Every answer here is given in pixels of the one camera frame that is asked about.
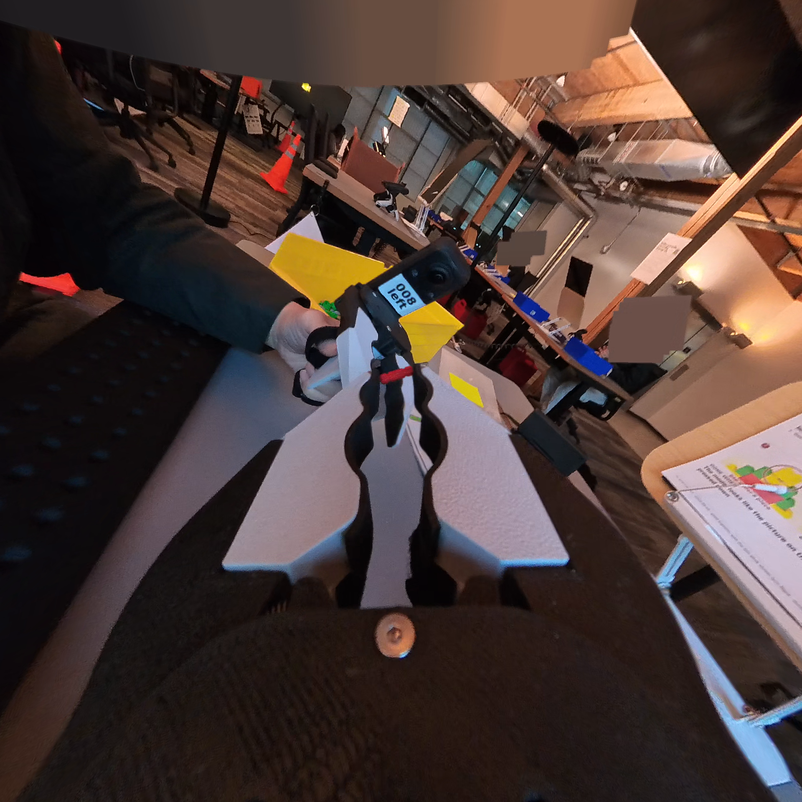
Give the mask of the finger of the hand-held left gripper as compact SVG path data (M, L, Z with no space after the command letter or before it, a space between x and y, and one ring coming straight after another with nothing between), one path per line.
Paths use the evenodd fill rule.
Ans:
M370 373L377 336L371 318L363 309L357 309L353 324L338 334L338 368L343 389L356 383L363 374Z
M383 372L414 366L412 357L408 354L394 354L386 356L379 365L379 375ZM390 383L380 386L383 388L383 400L385 404L385 432L386 444L388 447L395 447L404 433L408 419L412 413L415 400L414 378L405 378L401 382Z

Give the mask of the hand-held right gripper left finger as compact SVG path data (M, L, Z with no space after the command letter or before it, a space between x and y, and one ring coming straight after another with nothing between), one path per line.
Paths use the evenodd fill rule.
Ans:
M378 376L360 375L276 442L222 567L317 578L340 607L363 599L373 520L362 471L374 447Z

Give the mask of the yellow plastic bin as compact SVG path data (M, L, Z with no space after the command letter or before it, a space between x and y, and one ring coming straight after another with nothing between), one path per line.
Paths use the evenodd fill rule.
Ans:
M269 269L316 309L322 309L322 302L335 302L348 286L376 277L384 281L389 271L380 261L294 233L286 235ZM414 302L399 316L416 363L431 360L463 327L436 300L425 306Z

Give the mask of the person's left forearm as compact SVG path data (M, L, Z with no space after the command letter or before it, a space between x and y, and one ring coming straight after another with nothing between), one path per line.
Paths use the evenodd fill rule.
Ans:
M50 36L2 23L1 70L2 313L20 274L70 274L82 289L263 351L300 295L140 179Z

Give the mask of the grey desk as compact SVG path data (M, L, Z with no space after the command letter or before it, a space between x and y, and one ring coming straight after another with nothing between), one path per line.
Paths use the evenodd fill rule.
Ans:
M166 454L2 711L2 800L52 750L124 605L178 531L310 408L279 357L228 350Z

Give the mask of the black white desk device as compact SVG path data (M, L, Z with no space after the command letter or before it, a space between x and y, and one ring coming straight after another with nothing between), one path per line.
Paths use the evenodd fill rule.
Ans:
M395 217L399 221L399 213L397 208L398 195L408 195L408 188L404 183L392 182L383 180L383 191L374 195L374 202L378 208L382 208L388 214Z

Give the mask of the person's left hand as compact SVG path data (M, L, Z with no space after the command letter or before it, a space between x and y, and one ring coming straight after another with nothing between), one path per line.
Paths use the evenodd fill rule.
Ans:
M306 343L309 337L316 330L323 328L333 328L335 334L338 332L332 317L321 310L305 308L299 303L291 302L279 313L266 339L266 346L276 350L294 372L302 400L313 406L325 404L342 388L338 377L335 339L322 340L317 344L323 362L334 360L333 376L320 374L318 368L306 358Z

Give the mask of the clear sheet with yellow square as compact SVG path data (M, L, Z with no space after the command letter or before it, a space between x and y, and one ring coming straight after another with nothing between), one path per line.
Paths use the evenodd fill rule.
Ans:
M445 346L439 352L438 365L438 376L454 391L483 409L496 423L503 423L496 388L475 360Z

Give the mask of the black pole stand with base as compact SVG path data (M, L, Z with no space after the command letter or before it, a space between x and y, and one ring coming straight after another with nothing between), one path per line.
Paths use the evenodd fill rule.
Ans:
M222 115L221 125L216 134L213 153L206 173L206 182L201 193L187 188L177 188L175 198L190 211L198 215L206 224L217 228L226 228L230 222L230 212L221 204L212 201L216 175L225 149L228 131L235 116L236 107L241 94L242 75L232 75L228 89L226 108Z

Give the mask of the black perforated mat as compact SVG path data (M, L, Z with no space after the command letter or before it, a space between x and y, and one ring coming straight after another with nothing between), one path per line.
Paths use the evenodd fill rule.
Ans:
M228 349L122 302L2 382L2 711Z

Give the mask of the printed instruction sheet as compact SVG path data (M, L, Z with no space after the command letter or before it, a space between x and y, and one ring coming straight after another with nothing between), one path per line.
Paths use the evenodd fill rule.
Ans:
M801 415L662 477L799 626Z

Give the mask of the white board stand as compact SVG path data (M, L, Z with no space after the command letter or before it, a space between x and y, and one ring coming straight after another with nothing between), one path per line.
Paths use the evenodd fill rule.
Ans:
M769 728L782 723L800 723L800 693L786 694L777 703L771 699L760 705L748 703L678 606L681 600L722 579L716 561L709 559L685 533L680 534L655 575L655 582L690 649L707 695L737 747L776 800L800 800L800 781L792 777L787 761L768 734Z

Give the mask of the orange red object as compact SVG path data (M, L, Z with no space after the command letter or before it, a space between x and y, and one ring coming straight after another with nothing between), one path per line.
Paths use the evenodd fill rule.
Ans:
M43 291L52 294L61 294L67 297L75 296L80 290L70 274L41 277L22 273L19 276L19 281L35 286Z

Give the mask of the wooden beam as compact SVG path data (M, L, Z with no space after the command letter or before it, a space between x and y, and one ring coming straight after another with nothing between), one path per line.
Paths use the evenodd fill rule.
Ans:
M594 348L607 340L609 325L621 303L631 297L651 297L664 286L792 157L801 149L801 119L782 135L743 177L733 174L683 226L689 238L679 254L649 284L631 280L625 289L589 324L585 344Z

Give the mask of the silver air duct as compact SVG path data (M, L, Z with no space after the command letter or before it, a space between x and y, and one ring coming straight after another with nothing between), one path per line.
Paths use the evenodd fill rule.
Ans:
M610 176L663 182L722 179L733 172L715 145L682 139L600 144L579 151L576 163Z

